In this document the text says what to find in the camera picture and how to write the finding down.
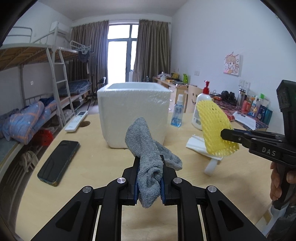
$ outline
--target human hand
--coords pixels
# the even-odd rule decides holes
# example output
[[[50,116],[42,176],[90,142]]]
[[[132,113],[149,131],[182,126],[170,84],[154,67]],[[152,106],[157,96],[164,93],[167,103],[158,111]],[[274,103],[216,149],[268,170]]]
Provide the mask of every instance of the human hand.
[[[280,176],[277,172],[276,163],[272,162],[270,165],[270,169],[272,169],[271,173],[271,186],[270,186],[270,198],[273,201],[276,201],[281,197],[282,190],[279,186],[280,184]],[[296,170],[290,171],[287,173],[287,182],[290,184],[296,184]]]

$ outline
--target window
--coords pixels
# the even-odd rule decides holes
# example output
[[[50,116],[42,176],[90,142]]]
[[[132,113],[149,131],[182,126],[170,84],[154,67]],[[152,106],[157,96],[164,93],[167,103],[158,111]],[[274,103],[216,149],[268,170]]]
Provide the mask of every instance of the window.
[[[128,82],[134,69],[137,24],[110,25],[108,32],[108,83]]]

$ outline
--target blue liquid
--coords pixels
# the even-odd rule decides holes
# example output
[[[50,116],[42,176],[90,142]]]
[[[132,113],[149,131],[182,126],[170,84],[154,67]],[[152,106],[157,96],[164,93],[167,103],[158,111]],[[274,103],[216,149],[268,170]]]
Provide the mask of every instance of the blue liquid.
[[[182,117],[183,117],[183,105],[175,105],[174,113],[172,116],[171,125],[180,127],[182,125]]]

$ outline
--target curtain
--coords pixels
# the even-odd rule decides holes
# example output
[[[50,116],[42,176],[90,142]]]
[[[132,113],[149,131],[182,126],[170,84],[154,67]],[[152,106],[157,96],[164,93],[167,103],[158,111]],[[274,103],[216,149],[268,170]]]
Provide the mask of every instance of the curtain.
[[[109,21],[84,24],[74,27],[71,33],[71,40],[81,43],[85,46],[91,45],[90,54],[90,74],[93,75],[93,87],[98,81],[107,76],[107,61],[108,61],[108,30]],[[88,79],[86,63],[80,62],[78,59],[69,61],[69,80]]]
[[[140,20],[133,81],[170,71],[168,23]]]

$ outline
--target upper bunk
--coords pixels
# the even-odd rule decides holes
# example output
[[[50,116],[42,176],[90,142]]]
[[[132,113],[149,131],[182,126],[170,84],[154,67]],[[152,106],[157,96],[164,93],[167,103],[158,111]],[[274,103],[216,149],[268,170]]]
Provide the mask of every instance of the upper bunk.
[[[37,40],[31,42],[32,29],[28,27],[13,27],[20,30],[30,30],[30,34],[10,34],[8,37],[29,37],[29,42],[26,43],[9,43],[3,44],[0,48],[0,71],[9,69],[12,67],[25,65],[25,64],[36,64],[48,62],[48,56],[46,49],[49,50],[50,55],[55,52],[55,61],[60,61],[59,52],[61,50],[64,61],[68,61],[78,57],[78,51],[85,48],[84,45],[69,40],[69,33],[60,28],[60,23],[57,23],[53,30],[49,31],[48,34],[43,35]],[[53,43],[48,44],[49,37],[53,36]],[[63,37],[69,42],[69,48],[58,47],[57,37]]]

